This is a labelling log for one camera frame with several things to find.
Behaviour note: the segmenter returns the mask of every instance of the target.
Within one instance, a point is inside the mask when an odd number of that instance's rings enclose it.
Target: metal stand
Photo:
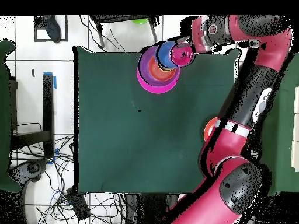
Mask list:
[[[16,87],[11,87],[11,90],[13,91],[11,95],[14,96],[12,97],[12,105],[16,106]],[[16,107],[12,107],[12,111],[16,114]],[[43,130],[14,135],[11,139],[11,149],[21,149],[25,146],[43,142],[44,155],[51,158],[54,154],[53,126],[53,76],[43,75]]]
[[[158,42],[157,34],[156,34],[156,31],[155,31],[155,28],[156,28],[157,24],[151,18],[148,18],[148,23],[151,26],[152,35],[153,35],[155,43],[156,43],[156,42]],[[96,29],[98,31],[98,35],[99,35],[99,38],[100,38],[100,45],[102,46],[102,48],[104,48],[105,44],[104,44],[104,39],[103,39],[103,36],[102,36],[103,24],[101,24],[101,22],[98,22],[98,21],[95,21],[95,24],[96,24]]]

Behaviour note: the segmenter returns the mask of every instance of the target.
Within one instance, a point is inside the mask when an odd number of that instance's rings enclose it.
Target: chair leg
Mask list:
[[[18,82],[15,78],[9,80],[9,88],[11,91],[11,115],[12,115],[12,125],[11,130],[16,130],[17,127],[17,113],[16,113],[16,90],[18,88]]]
[[[103,40],[103,36],[102,36],[103,26],[99,22],[95,22],[95,23],[96,23],[96,29],[98,31],[98,35],[99,35],[99,38],[100,38],[100,45],[102,46],[102,48],[104,48],[105,44],[104,44],[104,40]]]
[[[149,25],[151,26],[152,35],[153,35],[153,37],[154,37],[155,43],[157,43],[157,42],[158,42],[158,39],[157,39],[156,31],[155,31],[156,23],[154,23],[154,22],[151,20],[151,18],[148,18],[148,22],[149,22]]]

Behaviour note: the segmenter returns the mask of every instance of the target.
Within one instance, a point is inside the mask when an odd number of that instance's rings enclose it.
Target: power cord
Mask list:
[[[89,21],[89,24],[92,26],[92,28],[98,33],[98,31],[97,31],[97,29],[92,25],[92,23],[91,23],[91,21],[90,20],[88,20]],[[109,40],[105,35],[103,35],[102,34],[102,36],[104,37],[104,38],[106,38],[111,44],[113,44],[121,53],[122,53],[122,50],[121,49],[119,49],[116,45],[115,45],[115,43],[113,43],[111,40]]]
[[[104,50],[104,48],[103,48],[101,45],[99,45],[99,44],[95,41],[95,39],[93,38],[93,35],[92,35],[92,32],[91,32],[90,28],[89,28],[87,25],[85,25],[85,24],[83,23],[83,20],[82,20],[82,18],[81,18],[81,15],[79,15],[79,17],[80,17],[80,20],[81,20],[82,25],[85,26],[85,27],[87,27],[88,31],[91,33],[91,38],[92,38],[92,40],[98,45],[98,47],[99,47],[100,49],[102,49],[104,52],[106,52],[106,51]]]
[[[126,53],[127,51],[123,48],[123,46],[116,40],[115,36],[113,35],[112,30],[111,30],[111,23],[109,23],[109,28],[110,28],[110,32],[111,32],[113,38],[115,39],[116,43],[118,45],[120,45],[122,47],[122,49],[124,50],[124,52]]]
[[[38,124],[41,129],[41,125],[39,123],[30,123],[30,124]],[[65,136],[63,138],[54,140],[55,146],[58,145],[60,142],[62,142],[62,144],[60,145],[60,148],[58,149],[59,150],[58,155],[54,156],[54,158],[56,158],[56,160],[54,160],[53,157],[51,159],[49,159],[49,161],[51,161],[53,163],[53,165],[56,169],[56,172],[57,172],[57,189],[54,188],[54,184],[52,182],[50,175],[45,171],[45,174],[49,179],[50,187],[51,187],[53,193],[52,193],[51,200],[49,203],[50,206],[44,212],[42,212],[40,209],[36,208],[38,210],[38,212],[41,214],[38,224],[54,224],[55,221],[66,222],[66,224],[70,224],[70,222],[69,222],[70,220],[78,219],[78,217],[74,214],[73,206],[70,205],[70,203],[68,202],[68,200],[66,198],[66,193],[64,192],[65,181],[62,176],[63,172],[65,172],[65,171],[74,172],[74,170],[67,169],[67,166],[70,163],[74,163],[72,156],[61,153],[62,148],[66,147],[67,145],[69,146],[72,154],[74,153],[73,142],[71,142],[69,144],[69,142],[72,141],[73,138],[74,138],[74,136],[71,136],[71,137]],[[42,154],[44,154],[43,148],[40,146],[39,143],[37,143],[35,145],[30,145],[27,147],[29,152],[25,152],[23,149],[18,149],[17,152],[20,152],[23,155],[30,155],[30,156],[34,156],[37,158],[44,158],[45,156],[42,155]],[[33,150],[32,150],[33,148],[37,149],[39,151],[37,153],[33,153]],[[63,162],[61,164],[57,164],[58,159],[61,159]],[[85,200],[86,200],[86,196],[88,194],[90,194],[90,192],[84,194]],[[123,221],[126,219],[126,217],[124,216],[125,207],[121,203],[121,200],[123,200],[123,202],[125,202],[125,200],[123,199],[123,196],[121,194],[112,194],[113,197],[106,199],[103,202],[100,202],[99,199],[97,198],[96,194],[94,194],[94,195],[95,195],[95,198],[97,199],[97,201],[99,202],[99,204],[94,207],[91,207],[89,210],[91,211],[91,210],[95,209],[96,207],[104,207],[104,209],[106,210],[106,215],[95,215],[94,213],[92,213],[91,217],[90,217],[91,224],[93,224],[95,220],[99,220],[104,224],[113,224],[112,219],[117,217],[118,215],[120,215],[120,224],[123,224]],[[109,207],[109,214],[107,212],[105,205],[103,204],[108,200],[113,200],[113,202],[110,204],[110,207]],[[115,207],[117,210],[115,215],[111,215],[112,207]]]

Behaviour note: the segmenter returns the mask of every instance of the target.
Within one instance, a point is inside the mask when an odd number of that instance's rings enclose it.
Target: electrical wire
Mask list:
[[[97,29],[91,24],[91,21],[89,20],[89,24],[92,26],[92,28],[98,33]],[[101,34],[104,38],[106,38],[111,44],[113,44],[121,53],[122,53],[122,50],[119,49],[115,43],[113,43],[111,40],[109,40],[104,34]]]
[[[111,23],[109,23],[109,28],[110,28],[110,32],[111,32],[113,38],[115,39],[116,43],[118,45],[120,45],[122,47],[122,49],[124,50],[124,52],[126,53],[127,51],[123,48],[123,46],[116,40],[115,36],[113,35],[112,30],[111,30]]]
[[[79,15],[79,17],[80,17],[80,20],[81,20],[82,25],[85,26],[85,27],[87,27],[88,31],[91,33],[91,38],[92,38],[92,40],[98,45],[98,47],[99,47],[100,49],[102,49],[104,52],[106,52],[106,51],[104,50],[104,48],[103,48],[101,45],[99,45],[99,44],[95,41],[95,39],[93,38],[93,35],[92,35],[92,32],[91,32],[90,28],[89,28],[87,25],[85,25],[85,24],[83,23],[83,20],[82,20],[82,18],[81,18],[81,15]]]

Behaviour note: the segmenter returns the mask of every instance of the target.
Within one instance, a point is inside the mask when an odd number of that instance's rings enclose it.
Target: black chair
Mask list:
[[[162,15],[90,15],[91,20],[95,22],[102,48],[105,47],[103,36],[102,36],[104,23],[123,22],[126,20],[138,20],[143,18],[148,18],[148,22],[150,23],[149,25],[151,26],[151,30],[152,30],[152,35],[154,36],[155,42],[157,42],[158,40],[157,40],[155,28],[157,26],[157,21],[159,21],[160,16]]]

